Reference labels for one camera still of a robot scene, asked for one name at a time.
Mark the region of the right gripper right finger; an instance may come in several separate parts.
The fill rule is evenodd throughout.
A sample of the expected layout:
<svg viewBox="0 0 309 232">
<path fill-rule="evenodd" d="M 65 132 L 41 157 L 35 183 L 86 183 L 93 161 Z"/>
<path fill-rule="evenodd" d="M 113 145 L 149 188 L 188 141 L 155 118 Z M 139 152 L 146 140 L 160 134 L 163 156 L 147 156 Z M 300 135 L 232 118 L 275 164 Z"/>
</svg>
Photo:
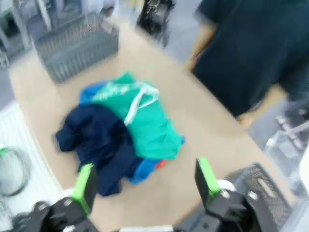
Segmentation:
<svg viewBox="0 0 309 232">
<path fill-rule="evenodd" d="M 206 232 L 261 232 L 254 204 L 255 192 L 242 194 L 228 180 L 218 180 L 206 158 L 197 158 L 195 183 L 205 212 L 202 227 Z"/>
</svg>

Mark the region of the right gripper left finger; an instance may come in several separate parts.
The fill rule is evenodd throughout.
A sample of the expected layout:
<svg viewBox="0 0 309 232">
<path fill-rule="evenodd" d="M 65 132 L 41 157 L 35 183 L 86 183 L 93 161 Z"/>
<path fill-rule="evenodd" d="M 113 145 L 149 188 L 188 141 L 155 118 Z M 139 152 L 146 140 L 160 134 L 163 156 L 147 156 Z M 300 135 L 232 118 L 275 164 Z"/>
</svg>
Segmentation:
<svg viewBox="0 0 309 232">
<path fill-rule="evenodd" d="M 73 193 L 54 204 L 39 201 L 25 217 L 15 219 L 15 232 L 97 232 L 89 216 L 97 193 L 93 164 L 81 167 Z"/>
</svg>

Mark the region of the person's left hand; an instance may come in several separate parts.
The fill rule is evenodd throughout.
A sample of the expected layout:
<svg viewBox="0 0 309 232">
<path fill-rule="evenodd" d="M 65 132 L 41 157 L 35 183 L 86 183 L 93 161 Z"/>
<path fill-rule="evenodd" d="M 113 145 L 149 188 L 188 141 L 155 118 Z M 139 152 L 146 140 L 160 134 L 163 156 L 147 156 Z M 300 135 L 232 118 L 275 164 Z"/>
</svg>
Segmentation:
<svg viewBox="0 0 309 232">
<path fill-rule="evenodd" d="M 244 128 L 248 129 L 253 122 L 258 119 L 260 116 L 260 112 L 258 110 L 252 112 L 246 112 L 237 117 L 237 121 Z"/>
</svg>

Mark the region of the person's right hand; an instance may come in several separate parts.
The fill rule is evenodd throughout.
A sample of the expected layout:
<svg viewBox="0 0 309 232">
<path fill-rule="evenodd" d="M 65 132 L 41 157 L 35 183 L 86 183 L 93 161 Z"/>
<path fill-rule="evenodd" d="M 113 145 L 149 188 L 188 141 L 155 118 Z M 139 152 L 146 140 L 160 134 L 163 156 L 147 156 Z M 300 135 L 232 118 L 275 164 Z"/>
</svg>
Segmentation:
<svg viewBox="0 0 309 232">
<path fill-rule="evenodd" d="M 190 72 L 190 73 L 193 72 L 193 70 L 194 70 L 194 68 L 195 68 L 195 66 L 196 66 L 196 64 L 197 64 L 197 61 L 198 61 L 199 57 L 200 57 L 200 55 L 191 56 L 191 57 L 187 60 L 187 62 L 186 62 L 186 64 L 185 64 L 185 68 L 186 68 L 186 70 L 187 70 L 188 72 Z"/>
</svg>

